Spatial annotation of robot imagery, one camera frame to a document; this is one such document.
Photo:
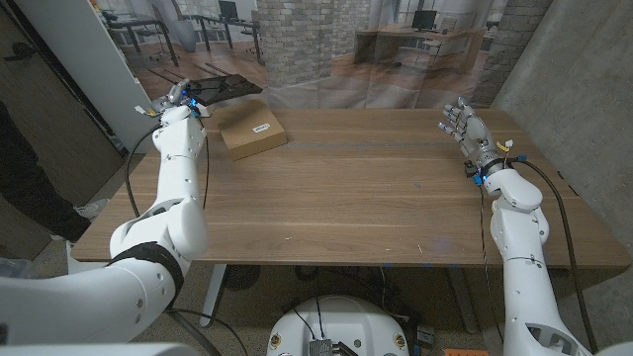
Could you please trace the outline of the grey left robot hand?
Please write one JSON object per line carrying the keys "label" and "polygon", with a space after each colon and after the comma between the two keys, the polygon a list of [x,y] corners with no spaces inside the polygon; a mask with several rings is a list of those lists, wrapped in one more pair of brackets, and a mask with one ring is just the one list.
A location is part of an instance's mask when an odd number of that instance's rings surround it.
{"label": "grey left robot hand", "polygon": [[173,85],[166,95],[153,100],[147,114],[152,117],[157,117],[162,115],[167,109],[179,106],[189,107],[195,117],[201,116],[201,112],[197,108],[197,101],[191,93],[189,78],[185,78]]}

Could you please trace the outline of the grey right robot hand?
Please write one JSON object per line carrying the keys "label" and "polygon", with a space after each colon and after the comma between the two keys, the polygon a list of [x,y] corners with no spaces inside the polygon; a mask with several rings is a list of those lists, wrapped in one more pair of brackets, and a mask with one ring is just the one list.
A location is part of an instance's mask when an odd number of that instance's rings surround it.
{"label": "grey right robot hand", "polygon": [[438,126],[460,145],[460,149],[479,175],[489,176],[504,168],[491,131],[475,110],[459,97],[456,105],[445,105],[445,123]]}

